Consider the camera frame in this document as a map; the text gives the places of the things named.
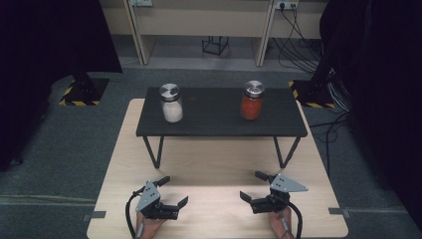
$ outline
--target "black table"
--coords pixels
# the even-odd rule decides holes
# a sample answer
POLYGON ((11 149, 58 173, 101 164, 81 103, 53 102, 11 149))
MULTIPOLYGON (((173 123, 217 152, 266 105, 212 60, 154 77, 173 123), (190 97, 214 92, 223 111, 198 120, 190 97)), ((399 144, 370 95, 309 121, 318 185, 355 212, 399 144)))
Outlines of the black table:
POLYGON ((308 135, 296 100, 290 89, 266 89, 260 116, 255 120, 240 115, 243 89, 181 88, 183 119, 168 122, 160 103, 159 88, 149 88, 136 136, 142 136, 155 168, 159 168, 165 136, 272 136, 281 168, 292 158, 301 137, 308 135), (148 141, 160 136, 157 158, 148 141), (283 161, 278 136, 295 137, 283 161))

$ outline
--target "cable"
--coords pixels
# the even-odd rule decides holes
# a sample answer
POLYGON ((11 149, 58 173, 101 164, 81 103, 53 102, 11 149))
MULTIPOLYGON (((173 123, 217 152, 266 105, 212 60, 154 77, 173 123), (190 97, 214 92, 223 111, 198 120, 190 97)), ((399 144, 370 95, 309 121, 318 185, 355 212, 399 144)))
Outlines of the cable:
POLYGON ((317 140, 319 140, 319 141, 321 141, 321 142, 323 142, 323 143, 327 143, 327 142, 335 142, 336 140, 337 140, 337 138, 338 138, 338 133, 337 133, 337 130, 339 129, 339 128, 341 128, 341 127, 343 127, 343 126, 345 126, 346 125, 346 123, 345 123, 345 121, 343 121, 339 126, 337 126, 337 127, 332 127, 332 129, 330 129, 329 131, 326 131, 326 132, 323 132, 323 133, 321 133, 321 134, 323 134, 324 136, 328 133, 329 134, 329 140, 326 140, 326 139, 322 139, 322 138, 320 138, 320 137, 318 137, 318 136, 315 136, 314 135, 314 138, 316 138, 317 140))
POLYGON ((132 193, 129 200, 126 202, 126 206, 125 206, 125 210, 124 210, 125 216, 126 216, 127 227, 129 228, 129 231, 130 231, 132 238, 135 237, 135 232, 134 232, 134 229, 132 227, 131 220, 130 220, 130 202, 133 200, 133 198, 139 196, 141 192, 142 192, 142 189, 139 189, 139 190, 134 191, 132 193))
POLYGON ((333 126, 344 116, 346 116, 348 114, 348 112, 341 114, 337 119, 335 119, 335 121, 329 126, 328 130, 326 131, 326 135, 325 135, 325 150, 326 150, 326 174, 329 178, 329 151, 328 151, 328 135, 329 132, 331 131, 331 129, 333 128, 333 126))
POLYGON ((329 125, 329 124, 333 124, 333 123, 342 123, 342 122, 346 122, 346 121, 347 120, 323 122, 323 123, 319 123, 319 124, 310 125, 310 127, 318 127, 318 126, 324 126, 324 125, 329 125))
POLYGON ((289 20, 289 18, 284 14, 284 8, 285 8, 285 5, 284 5, 284 3, 281 3, 281 5, 280 5, 280 8, 281 8, 281 12, 282 12, 282 15, 284 16, 284 18, 289 22, 289 24, 292 26, 292 31, 291 31, 291 33, 290 33, 290 35, 289 35, 289 37, 288 37, 288 39, 287 39, 287 41, 286 42, 283 42, 281 39, 280 39, 280 42, 283 44, 283 46, 282 47, 280 47, 279 46, 279 44, 277 43, 277 41, 276 41, 276 39, 273 39, 274 40, 274 42, 276 43, 276 45, 277 45, 277 47, 279 48, 279 50, 280 50, 280 53, 279 53, 279 63, 280 63, 280 65, 281 66, 283 66, 283 67, 286 67, 286 68, 295 68, 295 69, 299 69, 299 70, 302 70, 302 71, 304 71, 304 72, 306 72, 306 73, 311 73, 311 74, 313 74, 314 72, 315 72, 315 70, 316 70, 316 68, 317 68, 317 64, 315 64, 314 62, 312 62, 312 61, 309 61, 305 56, 303 56, 299 51, 298 51, 298 49, 296 49, 296 47, 295 47, 295 45, 294 45, 294 43, 291 41, 291 38, 292 38, 292 35, 293 35, 293 32, 294 31, 296 31, 300 36, 301 36, 301 39, 302 40, 304 40, 304 41, 306 41, 305 40, 305 38, 303 37, 303 35, 302 35, 302 32, 301 32, 301 29, 300 29, 300 27, 299 27, 299 23, 298 23, 298 18, 297 18, 297 10, 296 10, 296 7, 294 7, 294 19, 295 19, 295 21, 294 21, 294 23, 292 23, 292 21, 290 21, 289 20), (292 46, 292 50, 291 49, 289 49, 289 48, 287 48, 287 44, 290 42, 290 44, 291 44, 291 46, 292 46), (287 67, 287 66, 284 66, 282 63, 281 63, 281 59, 280 59, 280 56, 281 55, 284 55, 288 60, 290 60, 291 62, 292 62, 292 64, 294 64, 296 67, 287 67))
POLYGON ((296 233, 296 239, 301 239, 302 235, 302 227, 304 224, 304 219, 302 217, 302 213, 299 210, 299 208, 293 204, 292 202, 289 202, 288 205, 295 211, 296 215, 298 216, 298 232, 296 233))
POLYGON ((351 105, 349 99, 339 93, 332 82, 328 83, 327 87, 332 99, 345 111, 350 112, 351 105))

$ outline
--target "black cable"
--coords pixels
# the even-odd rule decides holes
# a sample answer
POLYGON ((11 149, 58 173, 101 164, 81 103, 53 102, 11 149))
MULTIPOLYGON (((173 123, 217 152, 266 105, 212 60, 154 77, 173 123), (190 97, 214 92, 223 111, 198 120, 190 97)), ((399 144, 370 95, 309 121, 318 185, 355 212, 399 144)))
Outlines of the black cable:
POLYGON ((281 6, 281 8, 282 8, 282 10, 281 10, 281 12, 282 12, 282 15, 284 16, 284 18, 290 23, 290 25, 292 26, 292 31, 291 31, 291 34, 290 34, 290 36, 289 36, 289 38, 288 38, 288 40, 286 41, 286 43, 284 43, 283 44, 283 47, 282 48, 280 48, 280 46, 277 44, 277 42, 276 42, 276 44, 278 45, 278 47, 279 47, 279 50, 280 51, 282 51, 281 52, 281 54, 283 54, 288 60, 290 60, 295 66, 297 66, 300 70, 302 70, 302 71, 304 71, 304 72, 307 72, 307 73, 314 73, 315 72, 315 68, 316 68, 316 66, 317 65, 315 65, 315 63, 312 63, 312 62, 310 62, 306 57, 304 57, 296 48, 295 48, 295 45, 293 44, 293 42, 291 41, 291 37, 292 37, 292 34, 293 34, 293 32, 294 31, 296 31, 300 36, 301 36, 301 38, 302 39, 305 39, 304 37, 303 37, 303 35, 302 35, 302 33, 300 32, 300 29, 297 29, 297 25, 299 26, 299 24, 298 24, 298 22, 297 22, 297 15, 296 15, 296 13, 294 12, 294 16, 295 16, 295 23, 292 23, 290 20, 289 20, 289 18, 287 18, 287 16, 284 14, 284 12, 283 12, 283 10, 284 10, 284 8, 281 6), (291 45, 292 45, 292 47, 293 47, 293 49, 296 51, 296 54, 292 51, 292 50, 290 50, 289 48, 286 48, 286 45, 288 44, 288 43, 291 43, 291 45), (299 60, 302 60, 303 62, 304 62, 304 64, 306 64, 306 65, 308 65, 308 66, 305 66, 305 65, 301 65, 302 63, 296 63, 295 61, 294 61, 294 59, 293 59, 293 57, 291 56, 291 55, 293 55, 294 57, 296 57, 297 59, 299 59, 299 60))
POLYGON ((303 72, 306 72, 306 73, 314 73, 315 71, 314 70, 312 70, 312 69, 309 69, 308 67, 306 67, 306 66, 304 66, 304 65, 301 65, 301 63, 300 62, 296 62, 295 61, 295 59, 292 57, 292 56, 290 56, 289 55, 289 53, 288 52, 286 52, 285 50, 287 50, 287 51, 289 51, 289 49, 288 48, 279 48, 279 49, 281 49, 280 50, 280 54, 279 54, 279 63, 280 63, 280 65, 281 66, 283 66, 283 67, 285 67, 285 68, 294 68, 294 69, 299 69, 299 70, 301 70, 301 71, 303 71, 303 72), (293 65, 295 65, 296 66, 296 68, 295 67, 288 67, 288 66, 284 66, 281 62, 280 62, 280 55, 281 54, 283 54, 288 60, 290 60, 291 62, 292 62, 292 64, 293 65))
MULTIPOLYGON (((299 36, 301 36, 301 39, 305 42, 305 44, 307 44, 307 40, 304 38, 304 35, 302 35, 301 28, 299 27, 299 23, 298 23, 298 19, 297 19, 298 18, 298 9, 296 8, 296 5, 293 7, 293 15, 294 15, 294 18, 295 18, 295 23, 298 26, 299 36)), ((313 51, 311 51, 312 47, 309 46, 308 44, 307 44, 307 46, 308 46, 308 51, 311 53, 311 55, 314 57, 314 59, 319 61, 319 57, 317 57, 315 55, 315 53, 313 51)))
POLYGON ((130 220, 130 202, 133 200, 133 198, 139 196, 139 194, 143 191, 143 187, 141 189, 139 189, 138 191, 134 191, 132 193, 132 195, 130 196, 129 200, 126 202, 126 206, 125 206, 125 215, 126 215, 126 222, 127 222, 127 227, 129 228, 130 234, 132 236, 132 238, 135 237, 135 232, 134 229, 132 227, 131 224, 131 220, 130 220))
POLYGON ((329 132, 322 133, 324 135, 326 135, 328 133, 329 134, 329 136, 328 136, 329 137, 329 140, 319 138, 319 137, 317 137, 315 135, 314 135, 314 138, 318 139, 319 141, 321 141, 323 143, 326 143, 326 142, 335 142, 337 140, 337 138, 338 138, 338 133, 337 133, 338 129, 341 128, 341 127, 343 127, 343 126, 345 126, 345 125, 346 125, 346 123, 342 123, 338 127, 330 129, 329 132))
POLYGON ((323 123, 318 123, 318 124, 314 124, 314 125, 310 125, 310 127, 317 127, 317 126, 324 126, 324 125, 329 125, 329 124, 333 124, 333 123, 341 123, 341 122, 346 122, 347 120, 341 120, 341 121, 332 121, 332 122, 323 122, 323 123))
POLYGON ((328 130, 326 131, 326 135, 325 135, 325 150, 326 150, 326 175, 328 176, 328 178, 329 178, 329 151, 328 151, 328 145, 329 145, 329 142, 328 142, 328 135, 329 135, 329 132, 331 131, 331 129, 333 128, 333 126, 342 118, 342 117, 344 117, 344 116, 346 116, 348 114, 348 112, 347 113, 344 113, 344 114, 341 114, 337 119, 335 119, 335 121, 329 126, 329 128, 328 128, 328 130))
POLYGON ((292 202, 289 202, 288 205, 295 211, 296 215, 298 216, 298 231, 296 232, 296 239, 301 239, 302 227, 304 225, 304 219, 302 217, 302 213, 299 210, 299 208, 292 202))
POLYGON ((311 54, 313 55, 314 59, 319 62, 320 61, 320 55, 321 55, 321 46, 320 46, 320 40, 319 40, 319 46, 317 45, 318 40, 315 39, 299 39, 298 46, 300 48, 308 48, 310 49, 311 54))

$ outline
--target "black curtain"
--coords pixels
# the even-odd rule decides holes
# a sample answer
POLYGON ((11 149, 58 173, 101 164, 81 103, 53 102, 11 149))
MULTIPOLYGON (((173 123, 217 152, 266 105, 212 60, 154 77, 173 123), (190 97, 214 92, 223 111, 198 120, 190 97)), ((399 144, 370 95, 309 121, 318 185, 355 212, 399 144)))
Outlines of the black curtain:
POLYGON ((368 148, 422 229, 422 2, 372 1, 353 92, 368 148))
POLYGON ((51 84, 83 72, 121 72, 98 0, 0 1, 0 169, 29 136, 51 84))

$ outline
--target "wooden table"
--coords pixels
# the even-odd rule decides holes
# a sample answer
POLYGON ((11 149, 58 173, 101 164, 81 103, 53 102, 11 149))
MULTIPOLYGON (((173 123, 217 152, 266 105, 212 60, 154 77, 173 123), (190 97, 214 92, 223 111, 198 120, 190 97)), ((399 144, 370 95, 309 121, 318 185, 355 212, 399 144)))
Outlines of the wooden table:
MULTIPOLYGON (((163 156, 172 159, 156 169, 142 138, 135 135, 142 106, 143 100, 133 100, 128 106, 95 208, 96 213, 105 212, 105 217, 91 220, 90 238, 130 238, 124 217, 126 201, 146 180, 164 176, 171 176, 171 181, 158 188, 161 201, 175 205, 189 196, 189 202, 180 210, 178 220, 164 224, 157 239, 274 238, 267 215, 253 214, 250 205, 239 197, 240 190, 253 199, 269 194, 268 182, 256 178, 255 170, 281 172, 309 188, 291 193, 291 201, 304 217, 303 237, 347 235, 342 214, 328 211, 338 208, 338 203, 307 122, 309 135, 301 140, 285 169, 279 169, 274 160, 274 141, 268 137, 167 137, 163 156)), ((279 138, 281 150, 289 150, 293 141, 279 138)), ((159 138, 150 140, 155 146, 158 142, 159 138)), ((133 223, 138 198, 131 204, 133 223)), ((294 215, 294 233, 296 229, 294 215)))

